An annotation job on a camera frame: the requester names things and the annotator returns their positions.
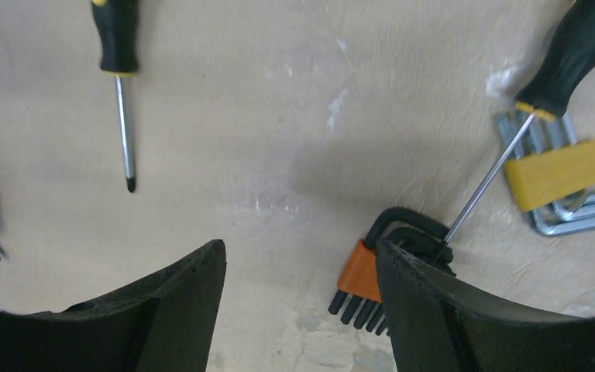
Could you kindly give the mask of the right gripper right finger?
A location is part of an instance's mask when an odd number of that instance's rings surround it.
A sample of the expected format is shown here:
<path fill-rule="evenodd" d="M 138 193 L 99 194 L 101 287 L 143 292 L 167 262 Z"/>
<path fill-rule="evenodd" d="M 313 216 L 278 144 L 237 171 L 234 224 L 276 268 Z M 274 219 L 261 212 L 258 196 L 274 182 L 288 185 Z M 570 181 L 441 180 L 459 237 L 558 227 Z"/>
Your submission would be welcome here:
<path fill-rule="evenodd" d="M 399 371 L 595 371 L 595 317 L 500 298 L 390 243 L 377 276 Z"/>

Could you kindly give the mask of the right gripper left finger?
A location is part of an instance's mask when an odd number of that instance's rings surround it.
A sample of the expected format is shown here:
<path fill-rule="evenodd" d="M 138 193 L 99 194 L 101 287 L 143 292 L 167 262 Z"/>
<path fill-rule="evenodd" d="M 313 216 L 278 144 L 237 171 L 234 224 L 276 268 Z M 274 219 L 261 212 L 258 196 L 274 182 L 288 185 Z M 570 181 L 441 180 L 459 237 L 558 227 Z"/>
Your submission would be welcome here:
<path fill-rule="evenodd" d="M 225 272 L 214 239 L 62 312 L 0 311 L 0 371 L 204 371 Z"/>

